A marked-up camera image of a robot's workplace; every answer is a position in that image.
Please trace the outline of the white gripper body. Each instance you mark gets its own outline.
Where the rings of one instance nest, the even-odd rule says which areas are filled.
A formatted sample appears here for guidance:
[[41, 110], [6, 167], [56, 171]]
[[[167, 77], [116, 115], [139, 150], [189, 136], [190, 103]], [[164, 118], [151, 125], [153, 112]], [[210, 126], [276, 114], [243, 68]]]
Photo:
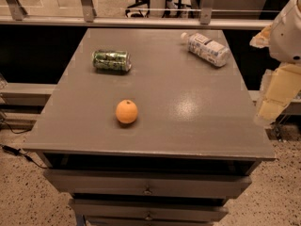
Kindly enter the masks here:
[[301, 63], [300, 0], [290, 0], [273, 21], [269, 53], [280, 62]]

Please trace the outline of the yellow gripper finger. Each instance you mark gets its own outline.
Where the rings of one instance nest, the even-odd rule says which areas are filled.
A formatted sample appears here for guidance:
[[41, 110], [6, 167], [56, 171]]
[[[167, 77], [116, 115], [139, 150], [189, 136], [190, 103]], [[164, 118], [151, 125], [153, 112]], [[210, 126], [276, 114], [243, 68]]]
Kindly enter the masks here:
[[300, 91], [300, 64], [281, 63], [274, 71], [266, 70], [261, 79], [254, 122], [258, 125], [274, 122]]
[[270, 33], [272, 26], [269, 24], [256, 36], [254, 36], [249, 45], [256, 48], [270, 47]]

